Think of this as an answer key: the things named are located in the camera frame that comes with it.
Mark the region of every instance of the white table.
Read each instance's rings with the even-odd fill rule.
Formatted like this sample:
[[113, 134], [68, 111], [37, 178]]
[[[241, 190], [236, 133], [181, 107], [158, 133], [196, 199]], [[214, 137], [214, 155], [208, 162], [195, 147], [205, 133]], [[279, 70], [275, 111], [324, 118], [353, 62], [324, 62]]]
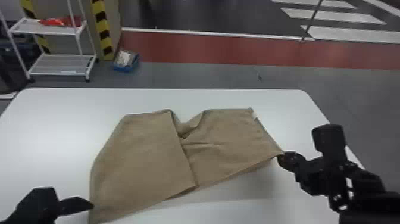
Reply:
[[[125, 114], [170, 108], [185, 121], [209, 108], [248, 107], [283, 150], [320, 156], [311, 130], [328, 120], [299, 90], [27, 89], [0, 117], [0, 217], [34, 187], [54, 186], [60, 198], [87, 198], [92, 163]], [[348, 157], [358, 162], [349, 150]], [[82, 224], [87, 218], [81, 213], [57, 223]], [[333, 224], [338, 215], [326, 198], [301, 191], [294, 175], [273, 160], [113, 223]]]

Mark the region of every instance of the white pole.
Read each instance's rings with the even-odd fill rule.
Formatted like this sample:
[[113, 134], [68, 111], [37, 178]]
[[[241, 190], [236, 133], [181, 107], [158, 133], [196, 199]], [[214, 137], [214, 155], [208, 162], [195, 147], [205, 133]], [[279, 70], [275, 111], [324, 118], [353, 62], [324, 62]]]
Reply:
[[[87, 22], [87, 24], [86, 24], [87, 33], [89, 35], [90, 44], [92, 45], [92, 51], [93, 51], [93, 55], [95, 57], [95, 58], [93, 58], [93, 60], [95, 61], [96, 60], [96, 49], [95, 49], [95, 44], [93, 43], [92, 34], [90, 33], [89, 22], [86, 19], [85, 9], [83, 9], [82, 0], [78, 0], [78, 3], [79, 3], [80, 12], [82, 13], [83, 21]], [[88, 69], [86, 71], [86, 80], [89, 80], [89, 75], [90, 75], [90, 70]]]
[[78, 44], [78, 51], [79, 51], [79, 54], [81, 56], [80, 57], [81, 67], [83, 69], [85, 69], [86, 68], [86, 62], [83, 59], [83, 51], [82, 51], [82, 47], [80, 46], [80, 36], [79, 36], [78, 30], [76, 28], [74, 12], [72, 12], [71, 0], [67, 0], [67, 4], [68, 4], [68, 10], [70, 11], [70, 17], [71, 17], [72, 26], [74, 27], [74, 31], [75, 31], [76, 44]]

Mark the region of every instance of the metal shelf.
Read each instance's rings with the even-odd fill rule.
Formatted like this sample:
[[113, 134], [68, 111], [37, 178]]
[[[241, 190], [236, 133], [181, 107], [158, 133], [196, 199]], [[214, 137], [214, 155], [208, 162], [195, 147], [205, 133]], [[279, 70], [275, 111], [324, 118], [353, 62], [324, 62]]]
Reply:
[[76, 28], [76, 33], [73, 27], [57, 27], [45, 26], [39, 23], [40, 20], [33, 20], [30, 18], [22, 18], [18, 23], [10, 28], [11, 33], [31, 33], [41, 35], [67, 35], [75, 36], [80, 35], [88, 24], [86, 21], [82, 22], [80, 27]]
[[96, 55], [42, 54], [29, 69], [29, 75], [86, 76]]
[[[22, 69], [25, 72], [27, 79], [34, 82], [31, 79], [31, 75], [53, 75], [53, 76], [85, 76], [86, 82], [90, 82], [90, 71], [96, 61], [95, 45], [93, 43], [92, 35], [89, 30], [85, 11], [83, 9], [82, 0], [77, 0], [78, 6], [82, 15], [83, 22], [80, 27], [76, 26], [75, 16], [72, 10], [71, 0], [65, 0], [67, 2], [68, 10], [70, 12], [70, 18], [72, 27], [54, 27], [45, 26], [39, 23], [39, 20], [26, 18], [24, 11], [21, 9], [23, 18], [18, 21], [12, 28], [8, 29], [7, 23], [5, 22], [4, 16], [0, 9], [0, 21], [7, 31], [7, 35], [10, 39], [11, 45], [14, 48], [15, 54], [21, 64]], [[92, 45], [93, 55], [83, 55], [82, 46], [80, 45], [80, 34], [83, 30], [87, 31], [89, 35], [90, 44]], [[16, 33], [29, 33], [34, 34], [33, 38], [39, 45], [42, 55], [36, 60], [32, 67], [28, 70], [24, 64], [21, 54], [18, 50], [18, 46], [15, 44], [13, 34]], [[78, 47], [79, 55], [65, 55], [65, 54], [45, 54], [43, 46], [39, 43], [37, 35], [63, 35], [63, 36], [74, 36]]]

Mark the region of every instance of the metal pole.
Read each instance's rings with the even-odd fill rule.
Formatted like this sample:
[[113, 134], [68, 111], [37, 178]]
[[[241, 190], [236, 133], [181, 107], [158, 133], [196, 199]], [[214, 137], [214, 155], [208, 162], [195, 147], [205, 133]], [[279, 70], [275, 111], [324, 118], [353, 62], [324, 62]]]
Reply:
[[71, 17], [71, 22], [72, 22], [72, 26], [74, 27], [74, 31], [75, 31], [75, 40], [76, 40], [76, 44], [78, 45], [78, 51], [80, 54], [80, 63], [81, 66], [83, 68], [86, 67], [86, 63], [83, 59], [83, 51], [82, 51], [82, 47], [80, 46], [80, 38], [79, 38], [79, 34], [78, 34], [78, 30], [76, 29], [76, 23], [75, 23], [75, 16], [74, 16], [74, 12], [72, 12], [72, 6], [71, 6], [71, 0], [67, 0], [67, 4], [68, 4], [68, 10], [70, 11], [70, 17]]
[[307, 28], [305, 29], [305, 33], [304, 33], [303, 37], [300, 40], [301, 43], [305, 43], [305, 36], [307, 35], [308, 31], [310, 30], [310, 27], [313, 25], [314, 19], [315, 19], [316, 15], [317, 15], [318, 11], [321, 8], [321, 5], [322, 5], [323, 1], [324, 0], [319, 0], [317, 6], [315, 7], [315, 11], [312, 14], [312, 17], [311, 17], [310, 21], [308, 22]]
[[[93, 55], [94, 55], [93, 60], [96, 61], [97, 56], [96, 56], [95, 44], [93, 43], [92, 34], [90, 33], [89, 22], [86, 19], [85, 9], [83, 9], [82, 0], [78, 0], [78, 3], [79, 3], [80, 12], [82, 13], [83, 20], [87, 22], [86, 29], [87, 29], [87, 33], [89, 35], [90, 44], [92, 45], [92, 51], [93, 51]], [[90, 75], [90, 70], [88, 69], [86, 71], [86, 76], [85, 76], [86, 80], [90, 79], [89, 75]]]

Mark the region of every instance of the white floor marking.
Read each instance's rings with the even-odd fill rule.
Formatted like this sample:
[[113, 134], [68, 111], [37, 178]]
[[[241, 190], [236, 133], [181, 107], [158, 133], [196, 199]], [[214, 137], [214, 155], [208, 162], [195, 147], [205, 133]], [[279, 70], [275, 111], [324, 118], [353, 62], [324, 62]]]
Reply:
[[[175, 34], [188, 34], [188, 35], [205, 35], [205, 36], [231, 36], [238, 38], [262, 38], [262, 39], [286, 39], [286, 40], [300, 40], [300, 36], [283, 36], [283, 35], [259, 35], [247, 33], [219, 33], [219, 32], [204, 32], [204, 31], [191, 31], [191, 30], [164, 30], [164, 29], [143, 29], [134, 27], [122, 27], [125, 32], [146, 32], [146, 33], [175, 33]], [[306, 41], [313, 41], [313, 38], [305, 38]]]
[[308, 33], [316, 39], [377, 43], [400, 43], [400, 32], [311, 26]]
[[10, 94], [0, 94], [0, 99], [14, 99], [16, 92], [12, 92]]
[[[311, 18], [314, 10], [299, 10], [296, 8], [282, 8], [282, 10], [292, 18]], [[319, 11], [315, 17], [316, 20], [332, 20], [332, 21], [345, 21], [353, 23], [375, 23], [385, 24], [385, 22], [378, 20], [372, 15], [360, 13], [339, 13], [331, 11]]]
[[378, 0], [364, 0], [364, 1], [368, 2], [372, 5], [375, 5], [376, 7], [379, 7], [383, 10], [386, 10], [386, 11], [392, 13], [393, 15], [397, 15], [398, 17], [400, 17], [400, 10], [398, 8], [395, 8], [391, 5], [388, 5], [388, 4], [378, 1]]
[[[273, 2], [282, 2], [282, 3], [301, 4], [301, 5], [317, 5], [317, 3], [318, 3], [318, 0], [272, 0], [272, 1]], [[345, 1], [337, 1], [337, 0], [324, 0], [322, 2], [322, 6], [356, 8], [355, 6], [349, 4]]]

